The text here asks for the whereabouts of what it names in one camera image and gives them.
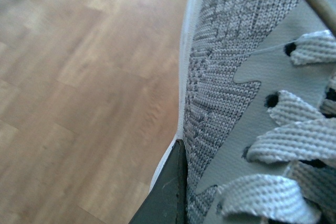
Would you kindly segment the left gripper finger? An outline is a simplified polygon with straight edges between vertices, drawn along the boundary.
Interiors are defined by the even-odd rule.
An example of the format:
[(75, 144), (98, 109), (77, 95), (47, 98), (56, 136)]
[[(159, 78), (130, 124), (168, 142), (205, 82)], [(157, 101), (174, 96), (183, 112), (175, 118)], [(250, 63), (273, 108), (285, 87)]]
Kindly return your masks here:
[(187, 160), (182, 140), (176, 140), (160, 175), (130, 223), (187, 223)]

